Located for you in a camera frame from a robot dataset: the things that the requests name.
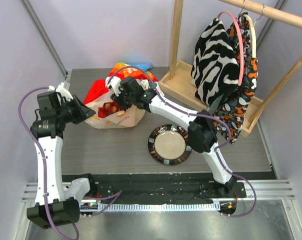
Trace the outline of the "translucent plastic bag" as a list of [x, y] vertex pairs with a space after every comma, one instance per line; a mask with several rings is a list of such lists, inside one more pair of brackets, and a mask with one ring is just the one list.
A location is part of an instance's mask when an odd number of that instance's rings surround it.
[[104, 103], [113, 102], [111, 99], [113, 93], [113, 90], [109, 90], [93, 102], [85, 105], [96, 112], [94, 116], [85, 120], [89, 126], [97, 129], [131, 128], [136, 126], [143, 118], [145, 111], [138, 109], [136, 106], [131, 106], [128, 110], [121, 110], [106, 118], [98, 117], [98, 108], [102, 107]]

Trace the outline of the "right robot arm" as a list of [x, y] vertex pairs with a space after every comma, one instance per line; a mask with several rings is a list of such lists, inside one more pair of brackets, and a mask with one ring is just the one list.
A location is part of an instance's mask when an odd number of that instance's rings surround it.
[[205, 110], [197, 112], [174, 103], [164, 96], [156, 83], [143, 89], [131, 76], [124, 79], [109, 78], [106, 80], [106, 87], [113, 90], [111, 98], [121, 109], [127, 110], [136, 106], [141, 110], [163, 116], [185, 129], [189, 146], [202, 154], [209, 165], [217, 193], [224, 198], [234, 193], [237, 178], [219, 149], [217, 131], [210, 113]]

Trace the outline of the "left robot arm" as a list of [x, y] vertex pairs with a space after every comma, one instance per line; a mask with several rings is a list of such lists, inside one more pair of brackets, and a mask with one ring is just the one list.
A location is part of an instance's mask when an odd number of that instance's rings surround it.
[[74, 224], [80, 218], [80, 202], [93, 199], [97, 186], [90, 173], [62, 181], [61, 153], [63, 132], [68, 123], [79, 124], [95, 114], [68, 90], [49, 90], [37, 96], [36, 119], [28, 129], [35, 139], [38, 156], [38, 188], [35, 206], [27, 210], [28, 219], [42, 229]]

